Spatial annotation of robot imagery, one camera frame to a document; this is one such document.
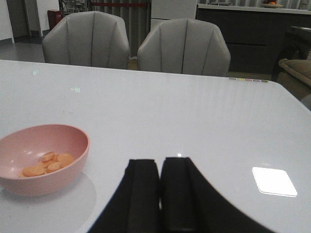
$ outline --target door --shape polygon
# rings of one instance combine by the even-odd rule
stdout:
[[[28,22],[24,0],[7,0],[13,37],[28,35]]]

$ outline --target curtain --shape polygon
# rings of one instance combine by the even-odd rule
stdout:
[[[135,6],[91,6],[91,10],[102,11],[123,18],[130,44],[130,57],[137,56],[138,48],[150,30],[151,0],[92,0],[91,3],[130,3]]]

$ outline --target plastic bowl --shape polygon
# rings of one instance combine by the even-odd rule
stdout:
[[[23,196],[45,195],[69,184],[85,165],[89,137],[69,125],[40,125],[12,133],[0,140],[0,186]],[[19,178],[20,171],[33,166],[49,151],[69,153],[75,161],[45,175]]]

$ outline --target counter cabinet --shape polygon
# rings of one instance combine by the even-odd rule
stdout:
[[[272,74],[291,26],[310,27],[309,14],[198,8],[197,19],[216,24],[231,53],[229,71]]]

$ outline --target floor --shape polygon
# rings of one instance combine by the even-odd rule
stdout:
[[[23,36],[15,39],[14,44],[0,46],[0,59],[24,61],[24,62],[44,62],[42,51],[42,37]],[[137,70],[137,59],[130,59],[128,69]],[[269,74],[255,74],[255,73],[239,73],[228,72],[228,77],[233,78],[248,78],[248,79],[262,79],[270,80]]]

